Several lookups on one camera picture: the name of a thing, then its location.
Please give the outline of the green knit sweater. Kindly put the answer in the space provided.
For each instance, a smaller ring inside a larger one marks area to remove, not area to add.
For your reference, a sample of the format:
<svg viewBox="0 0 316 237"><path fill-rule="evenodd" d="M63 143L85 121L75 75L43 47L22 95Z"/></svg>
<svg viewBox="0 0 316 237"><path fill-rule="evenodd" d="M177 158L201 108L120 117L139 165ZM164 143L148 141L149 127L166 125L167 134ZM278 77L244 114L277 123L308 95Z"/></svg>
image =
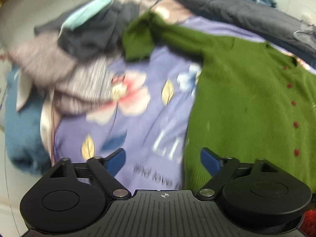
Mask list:
<svg viewBox="0 0 316 237"><path fill-rule="evenodd" d="M148 58L155 44L202 62L184 149L184 187L197 192L210 179L206 147L241 162L264 158L315 191L315 75L267 42L218 36L170 25L146 12L129 24L129 61Z"/></svg>

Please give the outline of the pink grey clothes pile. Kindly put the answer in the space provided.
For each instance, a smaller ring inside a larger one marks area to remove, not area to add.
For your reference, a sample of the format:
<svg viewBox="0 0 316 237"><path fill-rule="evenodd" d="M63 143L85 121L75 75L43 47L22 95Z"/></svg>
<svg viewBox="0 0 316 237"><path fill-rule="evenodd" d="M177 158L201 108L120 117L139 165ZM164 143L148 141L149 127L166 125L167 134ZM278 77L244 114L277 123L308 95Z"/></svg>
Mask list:
<svg viewBox="0 0 316 237"><path fill-rule="evenodd" d="M68 77L76 60L58 46L57 32L46 32L9 51L12 62L28 75L36 86L47 88Z"/></svg>

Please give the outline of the purple floral bed sheet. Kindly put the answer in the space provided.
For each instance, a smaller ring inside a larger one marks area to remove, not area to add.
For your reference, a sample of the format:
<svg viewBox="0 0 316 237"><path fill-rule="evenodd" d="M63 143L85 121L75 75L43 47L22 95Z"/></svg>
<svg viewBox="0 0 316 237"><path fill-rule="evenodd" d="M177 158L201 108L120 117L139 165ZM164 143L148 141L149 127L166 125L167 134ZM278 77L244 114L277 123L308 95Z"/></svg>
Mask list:
<svg viewBox="0 0 316 237"><path fill-rule="evenodd" d="M214 22L200 17L182 27L267 42L238 28L215 29ZM269 44L308 70L295 55ZM55 135L55 158L84 162L123 148L126 163L116 177L130 191L185 188L186 134L201 70L198 59L162 41L148 58L114 62L114 99L93 112L64 117Z"/></svg>

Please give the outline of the striped grey garment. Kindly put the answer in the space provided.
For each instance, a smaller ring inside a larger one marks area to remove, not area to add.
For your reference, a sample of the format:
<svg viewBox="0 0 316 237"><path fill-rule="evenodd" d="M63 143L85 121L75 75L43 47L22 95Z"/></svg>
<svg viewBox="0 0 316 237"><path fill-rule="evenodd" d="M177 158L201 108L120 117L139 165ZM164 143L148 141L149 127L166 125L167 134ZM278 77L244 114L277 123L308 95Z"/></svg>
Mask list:
<svg viewBox="0 0 316 237"><path fill-rule="evenodd" d="M109 66L117 58L100 55L77 65L67 79L56 84L55 108L65 115L80 115L110 101L114 74Z"/></svg>

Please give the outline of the dark grey garment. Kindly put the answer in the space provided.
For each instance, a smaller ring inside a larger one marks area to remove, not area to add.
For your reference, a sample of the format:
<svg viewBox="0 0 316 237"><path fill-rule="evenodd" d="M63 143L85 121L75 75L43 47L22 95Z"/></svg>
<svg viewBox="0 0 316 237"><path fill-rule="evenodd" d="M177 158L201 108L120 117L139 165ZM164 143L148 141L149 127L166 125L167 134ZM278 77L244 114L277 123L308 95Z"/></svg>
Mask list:
<svg viewBox="0 0 316 237"><path fill-rule="evenodd" d="M114 0L74 30L62 30L57 43L77 59L87 60L113 50L122 40L124 29L138 15L139 7L135 3Z"/></svg>

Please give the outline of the dark grey blanket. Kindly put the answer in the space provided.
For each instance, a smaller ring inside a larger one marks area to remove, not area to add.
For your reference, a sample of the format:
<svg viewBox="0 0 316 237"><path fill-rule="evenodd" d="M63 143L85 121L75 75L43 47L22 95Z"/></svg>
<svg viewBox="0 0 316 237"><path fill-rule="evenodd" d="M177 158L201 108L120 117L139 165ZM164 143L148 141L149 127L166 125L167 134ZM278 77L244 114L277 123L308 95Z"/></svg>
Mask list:
<svg viewBox="0 0 316 237"><path fill-rule="evenodd" d="M246 0L176 1L197 15L271 36L315 56L315 49L293 36L295 31L300 30L300 21L278 9Z"/></svg>

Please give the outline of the light blue garment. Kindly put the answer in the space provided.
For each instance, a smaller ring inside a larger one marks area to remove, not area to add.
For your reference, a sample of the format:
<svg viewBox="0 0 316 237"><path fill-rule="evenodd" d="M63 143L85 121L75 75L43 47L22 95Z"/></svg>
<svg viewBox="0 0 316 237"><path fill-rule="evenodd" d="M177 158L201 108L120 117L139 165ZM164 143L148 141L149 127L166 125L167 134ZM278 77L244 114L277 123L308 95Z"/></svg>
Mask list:
<svg viewBox="0 0 316 237"><path fill-rule="evenodd" d="M97 15L101 10L111 5L114 0L92 0L81 8L71 13L62 23L61 30L69 29L75 30L77 27L83 25L93 16Z"/></svg>

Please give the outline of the grey white garment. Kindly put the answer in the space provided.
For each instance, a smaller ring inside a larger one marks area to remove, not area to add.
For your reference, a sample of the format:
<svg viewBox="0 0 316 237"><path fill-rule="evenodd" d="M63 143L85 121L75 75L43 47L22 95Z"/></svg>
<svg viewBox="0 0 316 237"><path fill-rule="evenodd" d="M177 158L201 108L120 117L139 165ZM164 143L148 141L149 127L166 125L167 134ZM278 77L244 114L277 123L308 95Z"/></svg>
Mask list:
<svg viewBox="0 0 316 237"><path fill-rule="evenodd" d="M307 14L302 15L300 23L300 29L293 33L294 38L315 50L315 25Z"/></svg>

